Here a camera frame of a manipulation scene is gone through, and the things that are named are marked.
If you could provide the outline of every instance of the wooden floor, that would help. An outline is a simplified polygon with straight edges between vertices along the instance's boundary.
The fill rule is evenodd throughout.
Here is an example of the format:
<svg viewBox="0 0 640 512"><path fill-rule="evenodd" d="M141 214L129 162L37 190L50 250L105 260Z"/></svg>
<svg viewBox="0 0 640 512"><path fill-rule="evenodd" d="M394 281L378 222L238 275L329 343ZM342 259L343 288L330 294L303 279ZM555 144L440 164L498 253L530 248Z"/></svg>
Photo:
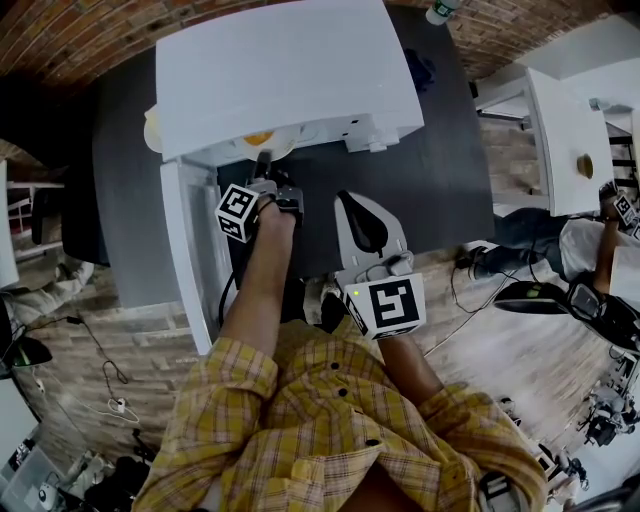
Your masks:
<svg viewBox="0 0 640 512"><path fill-rule="evenodd" d="M483 121L482 125L494 186L535 186L532 137L510 123ZM474 315L463 312L451 294L455 252L437 251L416 259L425 280L428 318L416 338L428 360L445 382L466 380L496 398L510 396L523 429L534 439L556 449L581 444L575 423L584 396L609 367L607 345L567 317L525 316L492 307ZM29 286L49 279L45 263L21 269ZM534 270L540 279L554 279L546 263ZM518 276L528 278L528 270ZM460 302L472 310L482 306L503 281L500 276L471 282L460 273L454 285ZM121 309L111 272L101 269L75 301L51 318L78 314L129 378L123 385L108 370L114 394L125 397L140 417L142 438L157 446L174 397L196 358L181 304ZM47 454L63 469L87 448L114 460L132 454L135 425L95 412L108 412L109 395L103 358L86 328L60 322L30 336L41 339L53 354L53 361L34 370L45 384L44 395L32 371L15 372L42 417L38 438Z"/></svg>

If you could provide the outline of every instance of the person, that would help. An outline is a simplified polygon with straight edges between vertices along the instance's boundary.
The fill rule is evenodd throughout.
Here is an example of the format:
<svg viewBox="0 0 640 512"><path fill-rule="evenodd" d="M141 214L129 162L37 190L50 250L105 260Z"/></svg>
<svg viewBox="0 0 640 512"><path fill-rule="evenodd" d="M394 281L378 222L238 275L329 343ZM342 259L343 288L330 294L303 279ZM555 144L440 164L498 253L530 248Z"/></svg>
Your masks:
<svg viewBox="0 0 640 512"><path fill-rule="evenodd" d="M55 279L37 290L17 289L0 293L11 323L12 341L41 316L53 313L86 286L93 275L94 264L74 262L73 271L65 263L56 267Z"/></svg>
<svg viewBox="0 0 640 512"><path fill-rule="evenodd" d="M445 387L409 336L366 341L344 313L331 334L280 325L295 218L268 204L259 222L133 510L468 511L489 472L540 510L544 471L513 422Z"/></svg>
<svg viewBox="0 0 640 512"><path fill-rule="evenodd" d="M477 247L457 266L467 268L472 279L482 279L546 258L564 281L571 283L581 274L591 273L596 290L617 295L640 311L640 290L636 287L622 286L612 292L613 277L623 283L640 272L640 240L618 231L620 221L612 202L602 205L602 217L603 222L551 217L539 208L521 208L505 217L494 215L495 236L488 241L498 247ZM630 255L630 264L614 265L618 247L630 249L625 252Z"/></svg>

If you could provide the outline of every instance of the forearm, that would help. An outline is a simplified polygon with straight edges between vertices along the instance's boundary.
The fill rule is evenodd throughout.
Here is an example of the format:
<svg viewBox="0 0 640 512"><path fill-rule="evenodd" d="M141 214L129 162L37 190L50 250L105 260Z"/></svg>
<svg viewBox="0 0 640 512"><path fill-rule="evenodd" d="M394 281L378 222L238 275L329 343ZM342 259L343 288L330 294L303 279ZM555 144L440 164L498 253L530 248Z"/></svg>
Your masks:
<svg viewBox="0 0 640 512"><path fill-rule="evenodd" d="M618 221L607 220L604 223L604 231L598 247L598 259L593 276L593 286L600 293L609 293L611 286L611 269L613 267L613 255L618 245Z"/></svg>
<svg viewBox="0 0 640 512"><path fill-rule="evenodd" d="M378 342L385 369L400 394L419 406L443 389L422 351L410 336L386 338Z"/></svg>
<svg viewBox="0 0 640 512"><path fill-rule="evenodd" d="M290 215L260 226L242 285L220 331L221 337L242 341L269 357L278 339L294 227Z"/></svg>

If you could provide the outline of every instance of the plastic bottle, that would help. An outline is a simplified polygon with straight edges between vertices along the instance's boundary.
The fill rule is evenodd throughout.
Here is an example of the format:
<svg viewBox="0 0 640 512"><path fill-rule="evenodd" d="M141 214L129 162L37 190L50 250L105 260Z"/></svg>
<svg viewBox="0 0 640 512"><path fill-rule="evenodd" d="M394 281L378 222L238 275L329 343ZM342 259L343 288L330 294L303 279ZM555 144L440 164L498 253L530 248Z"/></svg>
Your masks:
<svg viewBox="0 0 640 512"><path fill-rule="evenodd" d="M461 0L436 0L427 11L427 21L432 25L442 25L460 7L460 3Z"/></svg>

